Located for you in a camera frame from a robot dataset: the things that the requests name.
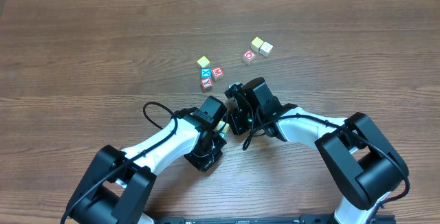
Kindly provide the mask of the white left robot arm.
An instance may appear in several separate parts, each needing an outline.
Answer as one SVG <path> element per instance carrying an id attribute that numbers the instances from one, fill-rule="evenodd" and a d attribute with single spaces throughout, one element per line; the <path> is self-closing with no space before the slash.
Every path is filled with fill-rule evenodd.
<path id="1" fill-rule="evenodd" d="M 135 146 L 101 148 L 60 221 L 153 223 L 144 207 L 158 174 L 182 156 L 200 171 L 209 169 L 226 143 L 216 129 L 224 115 L 224 111 L 182 109 L 158 133 Z"/>

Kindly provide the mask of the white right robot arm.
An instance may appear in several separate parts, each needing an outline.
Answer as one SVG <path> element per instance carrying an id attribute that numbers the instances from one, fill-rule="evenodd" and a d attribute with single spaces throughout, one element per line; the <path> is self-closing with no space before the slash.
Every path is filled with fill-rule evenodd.
<path id="1" fill-rule="evenodd" d="M 234 133 L 256 132 L 316 149 L 343 198 L 329 223 L 378 223 L 377 211 L 410 191 L 409 169 L 372 119 L 357 112 L 330 118 L 287 104 L 268 117 L 260 109 L 233 110 L 224 117 Z"/>

